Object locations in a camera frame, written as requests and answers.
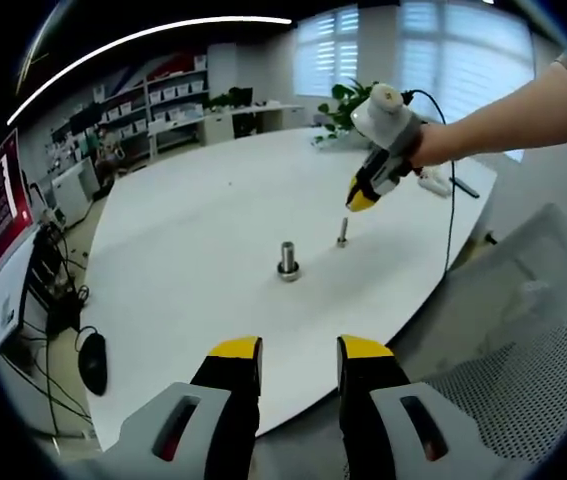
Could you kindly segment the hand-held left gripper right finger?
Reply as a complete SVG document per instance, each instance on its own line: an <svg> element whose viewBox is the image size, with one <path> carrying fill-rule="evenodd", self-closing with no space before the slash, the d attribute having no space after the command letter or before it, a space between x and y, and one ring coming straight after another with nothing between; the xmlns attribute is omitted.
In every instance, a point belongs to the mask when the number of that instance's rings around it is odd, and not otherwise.
<svg viewBox="0 0 567 480"><path fill-rule="evenodd" d="M476 422L393 352L353 335L337 339L339 426L353 479L515 479L518 464L481 440Z"/></svg>

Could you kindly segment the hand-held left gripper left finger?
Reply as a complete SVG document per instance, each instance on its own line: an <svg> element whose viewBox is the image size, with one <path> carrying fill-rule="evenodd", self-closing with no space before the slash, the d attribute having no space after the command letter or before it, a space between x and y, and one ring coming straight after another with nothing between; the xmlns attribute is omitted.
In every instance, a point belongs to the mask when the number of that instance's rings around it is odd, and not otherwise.
<svg viewBox="0 0 567 480"><path fill-rule="evenodd" d="M170 385L122 424L104 479L245 479L260 424L262 338L223 341L188 383Z"/></svg>

